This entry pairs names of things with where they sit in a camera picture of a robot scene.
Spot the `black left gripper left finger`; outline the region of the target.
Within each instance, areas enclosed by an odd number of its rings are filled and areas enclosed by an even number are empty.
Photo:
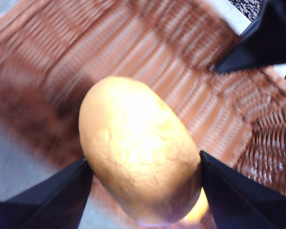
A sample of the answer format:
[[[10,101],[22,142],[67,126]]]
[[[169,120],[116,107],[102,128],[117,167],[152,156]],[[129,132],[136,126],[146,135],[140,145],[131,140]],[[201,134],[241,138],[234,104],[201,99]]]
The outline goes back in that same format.
[[[76,229],[93,170],[82,157],[48,179],[0,201],[0,229]]]

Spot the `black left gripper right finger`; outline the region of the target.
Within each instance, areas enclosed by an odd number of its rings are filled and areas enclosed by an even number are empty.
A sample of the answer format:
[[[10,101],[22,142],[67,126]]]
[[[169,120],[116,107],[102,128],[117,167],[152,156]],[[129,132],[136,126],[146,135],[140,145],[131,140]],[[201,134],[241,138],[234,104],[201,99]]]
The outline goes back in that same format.
[[[202,185],[219,229],[286,229],[286,196],[200,151]]]

